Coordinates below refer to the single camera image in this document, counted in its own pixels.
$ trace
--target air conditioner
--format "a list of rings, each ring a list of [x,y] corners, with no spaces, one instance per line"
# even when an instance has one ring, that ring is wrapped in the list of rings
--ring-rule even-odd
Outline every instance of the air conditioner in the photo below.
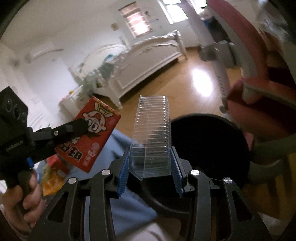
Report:
[[[63,50],[64,49],[57,49],[52,41],[48,41],[44,44],[39,45],[36,48],[31,49],[30,52],[25,56],[25,58],[29,63],[32,63],[33,60],[35,60],[43,54],[50,52],[59,52]]]

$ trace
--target clear plastic container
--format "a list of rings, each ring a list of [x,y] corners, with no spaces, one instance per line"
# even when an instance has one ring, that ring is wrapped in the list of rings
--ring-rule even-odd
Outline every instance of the clear plastic container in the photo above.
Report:
[[[129,170],[142,180],[171,174],[170,111],[165,96],[140,96],[129,152]]]

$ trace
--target human hand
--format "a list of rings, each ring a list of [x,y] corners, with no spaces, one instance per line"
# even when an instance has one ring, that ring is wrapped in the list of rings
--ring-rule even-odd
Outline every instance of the human hand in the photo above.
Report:
[[[22,203],[24,209],[28,210],[24,216],[17,211],[17,204],[23,199],[23,191],[19,185],[7,189],[2,197],[6,219],[21,233],[29,232],[28,224],[31,228],[34,227],[46,207],[45,201],[41,198],[43,190],[37,183],[36,172],[32,173],[29,180],[29,187],[31,192],[24,198]]]

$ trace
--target cartoon character print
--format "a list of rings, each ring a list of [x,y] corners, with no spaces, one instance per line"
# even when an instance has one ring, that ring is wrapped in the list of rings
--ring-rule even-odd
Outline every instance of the cartoon character print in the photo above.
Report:
[[[98,102],[94,105],[95,110],[89,113],[83,113],[84,119],[88,121],[88,136],[89,137],[99,137],[98,133],[100,131],[105,131],[105,118],[111,117],[113,113],[100,107]]]

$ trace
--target white bed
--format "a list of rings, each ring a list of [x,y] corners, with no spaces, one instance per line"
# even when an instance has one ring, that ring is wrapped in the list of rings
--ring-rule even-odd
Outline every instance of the white bed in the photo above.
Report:
[[[104,63],[109,54],[115,56],[107,61],[113,64],[114,68],[108,79],[105,79],[98,67]],[[103,46],[87,56],[79,66],[70,70],[81,80],[90,75],[95,77],[95,81],[91,82],[92,91],[109,97],[119,109],[122,109],[120,97],[181,55],[186,57],[186,49],[180,32],[175,30],[164,36],[140,41],[130,49],[119,44]]]

